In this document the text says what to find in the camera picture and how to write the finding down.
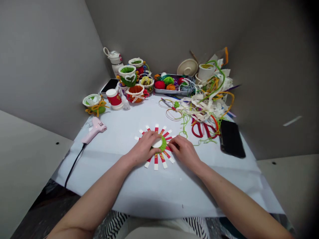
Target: white bottle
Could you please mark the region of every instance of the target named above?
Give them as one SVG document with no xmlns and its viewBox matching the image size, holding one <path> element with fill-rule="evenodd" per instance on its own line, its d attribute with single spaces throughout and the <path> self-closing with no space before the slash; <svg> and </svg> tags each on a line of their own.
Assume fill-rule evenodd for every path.
<svg viewBox="0 0 319 239">
<path fill-rule="evenodd" d="M 121 98 L 122 98 L 122 103 L 124 105 L 124 109 L 129 110 L 131 108 L 129 101 L 127 100 L 127 98 L 124 95 L 122 95 Z"/>
<path fill-rule="evenodd" d="M 109 50 L 106 47 L 103 48 L 103 52 L 105 55 L 107 55 L 107 58 L 110 59 L 110 61 L 112 63 L 112 69 L 113 69 L 114 75 L 116 77 L 117 75 L 119 75 L 119 68 L 124 66 L 122 63 L 121 54 L 118 53 L 117 51 L 109 52 Z"/>
</svg>

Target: red scissors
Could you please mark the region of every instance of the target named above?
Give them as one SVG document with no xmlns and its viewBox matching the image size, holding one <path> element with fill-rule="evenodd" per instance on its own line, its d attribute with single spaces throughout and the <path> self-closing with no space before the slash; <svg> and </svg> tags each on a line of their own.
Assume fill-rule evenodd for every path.
<svg viewBox="0 0 319 239">
<path fill-rule="evenodd" d="M 203 122 L 203 124 L 204 124 L 204 127 L 205 127 L 205 130 L 206 130 L 206 133 L 207 133 L 208 138 L 214 139 L 214 138 L 216 138 L 216 137 L 218 136 L 217 134 L 215 134 L 213 137 L 210 135 L 210 132 L 209 132 L 209 128 L 208 128 L 208 127 L 211 127 L 212 130 L 216 133 L 216 129 L 215 129 L 213 126 L 211 126 L 211 125 L 209 125 L 209 124 L 206 124 L 206 123 L 204 123 L 204 122 Z M 195 125 L 197 125 L 197 127 L 198 127 L 199 135 L 194 132 L 194 126 L 195 126 Z M 193 135 L 195 135 L 197 138 L 202 138 L 202 137 L 204 136 L 203 133 L 202 133 L 202 129 L 201 129 L 201 127 L 200 127 L 200 122 L 196 122 L 195 124 L 193 124 L 193 126 L 192 126 L 192 133 L 193 133 Z"/>
</svg>

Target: heart shape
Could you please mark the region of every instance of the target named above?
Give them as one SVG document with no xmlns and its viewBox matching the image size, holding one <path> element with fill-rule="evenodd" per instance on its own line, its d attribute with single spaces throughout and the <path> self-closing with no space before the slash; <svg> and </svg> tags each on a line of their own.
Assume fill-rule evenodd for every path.
<svg viewBox="0 0 319 239">
<path fill-rule="evenodd" d="M 127 75 L 127 76 L 125 77 L 125 80 L 130 81 L 130 82 L 133 82 L 133 81 L 135 80 L 135 74 Z"/>
</svg>

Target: white paper sheet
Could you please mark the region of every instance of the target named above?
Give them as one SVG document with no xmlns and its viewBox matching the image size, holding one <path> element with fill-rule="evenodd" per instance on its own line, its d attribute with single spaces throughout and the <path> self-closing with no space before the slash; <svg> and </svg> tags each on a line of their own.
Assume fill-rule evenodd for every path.
<svg viewBox="0 0 319 239">
<path fill-rule="evenodd" d="M 110 112 L 101 116 L 101 121 L 107 126 L 107 130 L 99 133 L 87 145 L 74 167 L 67 188 L 83 195 L 103 173 L 137 143 L 134 138 L 142 136 L 139 129 L 144 130 L 145 125 L 149 125 L 151 130 L 155 129 L 156 123 L 159 124 L 159 130 L 166 125 L 167 130 L 173 130 L 171 135 L 178 135 L 182 130 L 180 124 L 182 121 L 174 122 L 166 117 L 166 109 L 158 106 L 160 97 L 152 95 L 142 103 L 131 104 L 132 107 L 128 111 L 107 109 Z M 188 139 L 193 144 L 198 144 L 199 139 L 191 132 L 191 123 L 187 125 L 186 131 Z M 72 164 L 82 148 L 81 139 L 87 132 L 88 125 L 84 125 L 69 155 L 52 176 L 59 184 L 64 185 Z M 218 138 L 216 142 L 217 144 L 202 143 L 195 147 L 200 159 L 246 192 L 268 212 L 284 213 L 261 175 L 246 141 L 243 139 L 246 152 L 244 159 L 222 153 Z M 113 209 L 147 218 L 223 216 L 204 184 L 182 165 L 172 152 L 168 153 L 176 160 L 174 164 L 168 164 L 168 168 L 164 169 L 161 166 L 158 171 L 154 171 L 153 157 L 148 168 L 141 164 L 129 174 Z"/>
</svg>

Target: smartphone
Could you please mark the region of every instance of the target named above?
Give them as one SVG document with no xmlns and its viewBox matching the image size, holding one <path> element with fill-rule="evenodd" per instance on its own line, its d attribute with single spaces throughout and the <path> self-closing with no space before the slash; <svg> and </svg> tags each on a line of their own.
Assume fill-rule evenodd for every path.
<svg viewBox="0 0 319 239">
<path fill-rule="evenodd" d="M 243 142 L 240 137 L 238 125 L 234 122 L 222 120 L 220 125 L 220 148 L 223 153 L 245 158 Z"/>
<path fill-rule="evenodd" d="M 105 95 L 105 93 L 109 90 L 109 89 L 115 89 L 117 86 L 117 83 L 119 82 L 118 79 L 110 79 L 108 83 L 106 83 L 106 85 L 103 87 L 103 89 L 101 90 L 101 94 Z"/>
</svg>

